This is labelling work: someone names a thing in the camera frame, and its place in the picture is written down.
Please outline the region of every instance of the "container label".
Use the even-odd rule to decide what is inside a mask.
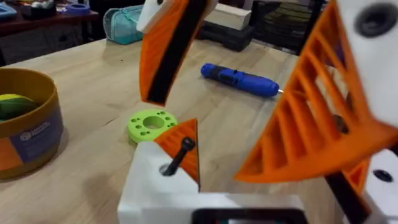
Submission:
[[[10,140],[23,163],[30,162],[56,145],[62,135],[63,124],[60,108],[34,128],[27,129]]]

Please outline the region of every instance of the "wooden workbench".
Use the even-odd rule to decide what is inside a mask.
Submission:
[[[141,44],[105,40],[10,67],[50,75],[58,86],[65,133],[59,154],[41,170],[0,183],[0,223],[117,223],[116,207],[135,145],[126,123],[143,109],[138,87]],[[323,178],[284,184],[233,180],[278,100],[263,99],[200,77],[204,63],[269,77],[283,87],[296,56],[251,43],[243,52],[195,41],[166,110],[198,118],[201,186],[209,192],[299,194],[310,223],[341,223]]]

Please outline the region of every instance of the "round container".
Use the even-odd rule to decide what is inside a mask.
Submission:
[[[0,95],[7,93],[26,96],[40,106],[0,122],[0,179],[44,165],[57,152],[63,131],[57,89],[50,77],[27,69],[0,68]]]

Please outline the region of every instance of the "cordless screwdriver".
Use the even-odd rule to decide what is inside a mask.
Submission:
[[[264,77],[248,74],[238,70],[213,65],[204,64],[200,70],[205,78],[216,80],[231,87],[252,93],[257,96],[271,97],[283,93],[279,89],[278,83]]]

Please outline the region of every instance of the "orange triangle piece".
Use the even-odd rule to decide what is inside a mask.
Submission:
[[[191,119],[170,128],[165,133],[155,139],[155,142],[170,156],[175,157],[181,149],[182,139],[190,137],[196,143],[195,148],[188,152],[184,160],[180,164],[187,174],[197,183],[199,178],[199,156],[198,156],[198,121]]]
[[[350,170],[343,170],[343,175],[346,177],[349,184],[358,195],[362,195],[363,187],[365,185],[366,176],[368,174],[370,159],[364,159]]]

